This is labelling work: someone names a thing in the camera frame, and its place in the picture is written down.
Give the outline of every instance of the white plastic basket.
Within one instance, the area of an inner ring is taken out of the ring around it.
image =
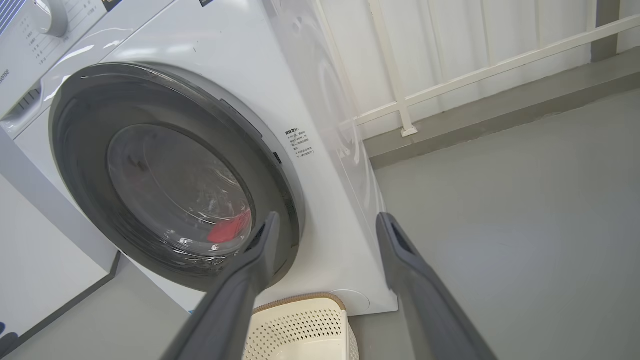
[[[301,295],[253,311],[243,360],[359,360],[347,311],[329,293]]]

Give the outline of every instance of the floor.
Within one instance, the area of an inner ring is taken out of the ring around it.
[[[499,359],[640,358],[638,114],[632,92],[376,172]],[[186,318],[125,263],[7,359],[158,359]],[[350,323],[361,359],[414,358],[401,310]]]

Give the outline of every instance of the washing machine door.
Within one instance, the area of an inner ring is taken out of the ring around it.
[[[50,123],[70,193],[139,264],[206,291],[277,211],[272,284],[291,267],[301,226],[286,154],[224,100],[166,71],[106,63],[64,82]]]

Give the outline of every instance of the washing machine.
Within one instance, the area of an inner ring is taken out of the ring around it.
[[[34,4],[2,60],[0,125],[174,301],[193,310],[277,211],[256,306],[327,291],[350,315],[397,309],[382,197],[315,2]]]

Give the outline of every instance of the warning label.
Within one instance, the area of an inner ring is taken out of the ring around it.
[[[289,143],[291,144],[291,147],[298,159],[314,153],[314,148],[309,142],[309,137],[306,131],[295,127],[286,131],[285,134],[287,135],[287,139],[289,139]]]

